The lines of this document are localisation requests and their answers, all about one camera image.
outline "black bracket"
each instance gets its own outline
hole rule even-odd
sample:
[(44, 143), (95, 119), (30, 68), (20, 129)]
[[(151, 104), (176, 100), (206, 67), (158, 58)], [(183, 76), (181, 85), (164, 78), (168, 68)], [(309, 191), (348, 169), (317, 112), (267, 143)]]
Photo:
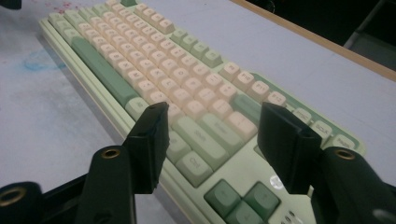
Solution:
[(157, 187), (169, 147), (168, 104), (149, 106), (122, 146), (104, 147), (90, 171), (45, 194), (33, 182), (0, 189), (0, 222), (136, 223), (134, 195)]
[(287, 108), (262, 104), (258, 145), (290, 194), (307, 194), (317, 223), (396, 223), (396, 197), (357, 152), (320, 148)]

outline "green keycap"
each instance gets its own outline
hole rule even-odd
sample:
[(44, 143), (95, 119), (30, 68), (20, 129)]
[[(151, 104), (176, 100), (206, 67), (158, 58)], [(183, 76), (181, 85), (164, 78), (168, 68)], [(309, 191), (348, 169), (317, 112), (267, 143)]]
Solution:
[(64, 30), (66, 29), (74, 29), (74, 27), (67, 20), (56, 21), (55, 24), (52, 25), (61, 35), (64, 35)]
[(202, 57), (209, 51), (209, 46), (203, 42), (196, 43), (190, 50), (190, 53), (197, 59), (201, 60)]
[(66, 10), (64, 18), (67, 19), (74, 28), (78, 28), (80, 23), (86, 22), (75, 10)]
[(213, 173), (209, 165), (194, 151), (180, 159), (176, 168), (194, 187), (198, 187)]
[(103, 13), (108, 12), (108, 8), (103, 4), (97, 4), (93, 6), (92, 11), (96, 13), (97, 16), (101, 17)]
[(213, 170), (218, 169), (229, 154), (204, 129), (189, 117), (178, 119), (173, 129), (198, 153)]
[(138, 120), (147, 107), (149, 104), (145, 100), (135, 97), (126, 104), (125, 110), (134, 120)]
[(137, 5), (135, 0), (121, 0), (120, 2), (125, 7), (131, 7)]
[(214, 114), (205, 114), (198, 120), (198, 124), (230, 155), (233, 155), (244, 144), (242, 138)]
[(57, 21), (65, 21), (64, 16), (57, 12), (52, 12), (49, 14), (49, 22), (55, 25)]
[(202, 62), (207, 66), (214, 68), (220, 64), (222, 64), (221, 56), (218, 52), (210, 49), (207, 53), (204, 54), (202, 58)]
[(244, 201), (231, 212), (226, 218), (229, 224), (263, 224), (262, 219), (257, 213)]
[(225, 180), (220, 180), (204, 198), (222, 218), (226, 218), (241, 201), (239, 194)]
[(264, 186), (257, 183), (244, 197), (244, 201), (266, 221), (279, 205), (279, 199), (275, 194)]
[(176, 132), (169, 132), (169, 148), (166, 150), (169, 161), (176, 163), (190, 151), (190, 146)]
[(180, 44), (181, 40), (184, 36), (187, 35), (187, 31), (177, 28), (171, 35), (171, 40), (175, 41), (175, 43)]
[(66, 40), (67, 44), (71, 45), (74, 37), (82, 38), (81, 34), (76, 29), (64, 30), (64, 40)]
[(106, 59), (90, 45), (90, 42), (76, 37), (71, 47), (122, 107), (125, 107), (130, 99), (139, 96)]
[(185, 49), (186, 51), (190, 51), (192, 46), (195, 45), (195, 43), (198, 42), (198, 39), (193, 36), (193, 35), (186, 35), (184, 38), (180, 41), (180, 46)]
[(95, 12), (90, 7), (83, 7), (78, 11), (78, 14), (84, 18), (84, 20), (89, 21), (92, 17), (97, 17)]
[(254, 124), (257, 126), (259, 125), (262, 107), (253, 99), (244, 94), (238, 94), (231, 101), (231, 106), (234, 110), (245, 115), (245, 117), (250, 119)]

